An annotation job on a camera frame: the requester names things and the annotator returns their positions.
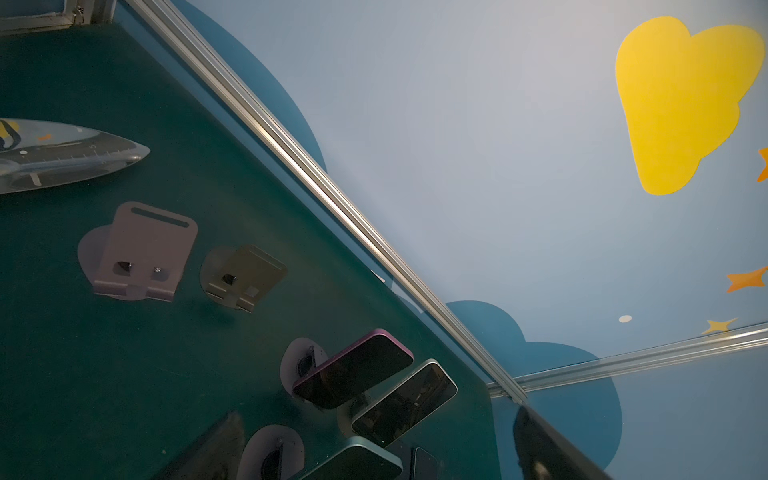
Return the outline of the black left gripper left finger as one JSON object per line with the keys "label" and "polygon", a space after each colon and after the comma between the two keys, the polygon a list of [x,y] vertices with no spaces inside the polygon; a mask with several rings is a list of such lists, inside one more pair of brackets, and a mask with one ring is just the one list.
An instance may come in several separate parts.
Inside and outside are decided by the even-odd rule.
{"label": "black left gripper left finger", "polygon": [[244,446],[243,418],[227,412],[152,478],[235,479]]}

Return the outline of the dark grey stand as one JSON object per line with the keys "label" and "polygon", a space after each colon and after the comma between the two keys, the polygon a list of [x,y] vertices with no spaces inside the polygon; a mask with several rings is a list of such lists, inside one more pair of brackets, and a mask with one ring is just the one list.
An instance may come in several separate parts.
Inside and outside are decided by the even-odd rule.
{"label": "dark grey stand", "polygon": [[219,246],[206,255],[199,279],[214,303],[252,313],[287,272],[286,265],[256,245]]}

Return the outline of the dark phone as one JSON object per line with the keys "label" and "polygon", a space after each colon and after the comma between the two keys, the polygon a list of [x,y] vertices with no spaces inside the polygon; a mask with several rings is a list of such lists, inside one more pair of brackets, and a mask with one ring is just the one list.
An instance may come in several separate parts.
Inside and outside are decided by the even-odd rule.
{"label": "dark phone", "polygon": [[411,449],[410,480],[440,480],[442,463],[429,451],[420,446]]}

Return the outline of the green phone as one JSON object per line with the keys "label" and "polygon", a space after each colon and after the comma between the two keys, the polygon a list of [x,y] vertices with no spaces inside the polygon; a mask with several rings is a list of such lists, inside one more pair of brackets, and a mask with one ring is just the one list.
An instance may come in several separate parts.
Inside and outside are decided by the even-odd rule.
{"label": "green phone", "polygon": [[403,473],[400,458],[361,437],[350,437],[339,451],[294,476],[300,480],[389,480]]}

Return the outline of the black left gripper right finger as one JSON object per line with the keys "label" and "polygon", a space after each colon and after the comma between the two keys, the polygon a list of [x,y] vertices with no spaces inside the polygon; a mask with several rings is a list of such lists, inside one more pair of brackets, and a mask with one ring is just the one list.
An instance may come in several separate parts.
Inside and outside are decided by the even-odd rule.
{"label": "black left gripper right finger", "polygon": [[516,414],[513,437],[525,480],[611,480],[598,465],[529,406]]}

